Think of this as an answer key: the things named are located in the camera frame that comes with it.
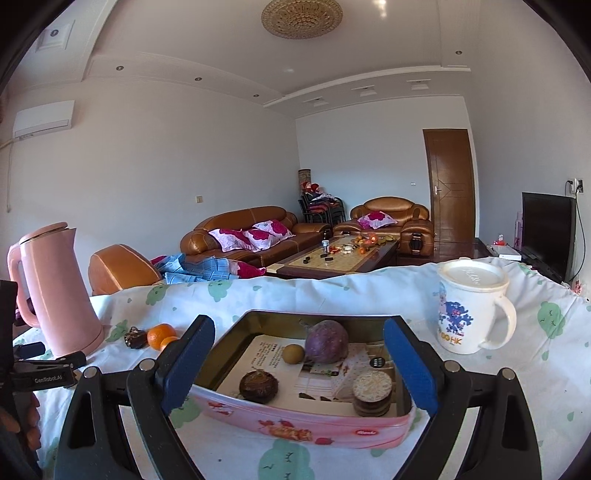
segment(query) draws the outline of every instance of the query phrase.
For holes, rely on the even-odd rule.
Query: ceiling light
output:
[[[343,9],[335,0],[272,0],[261,14],[267,31],[293,40],[325,35],[342,19]]]
[[[386,0],[374,0],[374,5],[378,7],[380,17],[386,18],[388,16],[386,12]]]

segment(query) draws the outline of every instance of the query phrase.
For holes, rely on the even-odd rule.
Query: coffee table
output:
[[[342,235],[333,237],[331,245],[347,245],[355,238],[354,235]],[[298,254],[292,255],[279,263],[267,267],[267,275],[279,278],[324,278],[338,277],[351,273],[368,273],[390,265],[398,249],[398,241],[389,241],[383,245],[376,245],[368,253],[360,254],[354,250],[350,254],[338,252],[329,255],[332,261],[325,261],[320,257],[323,253],[322,246],[308,248]]]

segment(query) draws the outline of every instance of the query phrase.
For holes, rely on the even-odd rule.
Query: cloth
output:
[[[154,268],[162,274],[167,284],[238,278],[238,275],[230,273],[230,262],[227,258],[209,257],[193,263],[187,262],[185,254],[178,254],[164,257]]]
[[[560,477],[591,431],[591,304],[570,290],[523,265],[499,258],[482,259],[505,270],[507,297],[517,310],[517,329],[501,349],[456,355],[436,339],[439,310],[437,266],[390,267],[369,274],[344,275],[328,280],[219,280],[166,286],[137,287],[111,296],[93,297],[92,304],[108,330],[105,342],[89,355],[88,364],[103,372],[133,368],[156,351],[130,350],[123,334],[131,326],[148,329],[169,323],[182,334],[198,314],[215,322],[219,339],[245,312],[401,315],[419,339],[430,342],[444,359],[464,368],[496,374],[511,367],[524,389],[535,425],[544,480]],[[559,327],[548,327],[552,321]],[[493,335],[504,333],[504,322]],[[16,343],[43,341],[37,329]],[[51,352],[44,355],[53,358]],[[55,388],[38,393],[41,402],[43,444],[40,464],[51,478],[57,441],[72,390]],[[441,479],[454,478],[477,411],[470,409]],[[122,408],[125,429],[142,477],[157,479],[142,445],[129,408]],[[404,442],[390,450],[347,450],[309,442],[288,442],[249,432],[202,414],[189,393],[171,422],[189,455],[207,480],[342,480],[393,478],[414,447],[428,415],[417,419]]]

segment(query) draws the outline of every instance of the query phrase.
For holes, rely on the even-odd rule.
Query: kettle handle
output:
[[[10,279],[18,284],[17,290],[17,306],[18,311],[21,313],[22,319],[29,327],[40,328],[39,320],[37,316],[33,315],[29,310],[27,299],[24,296],[24,289],[21,286],[21,273],[18,270],[18,264],[21,263],[21,246],[15,244],[10,247],[8,251],[8,274]]]

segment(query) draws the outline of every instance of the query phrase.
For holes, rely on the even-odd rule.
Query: mug lid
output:
[[[500,290],[509,283],[509,277],[503,269],[469,258],[440,264],[439,275],[448,282],[470,291]]]

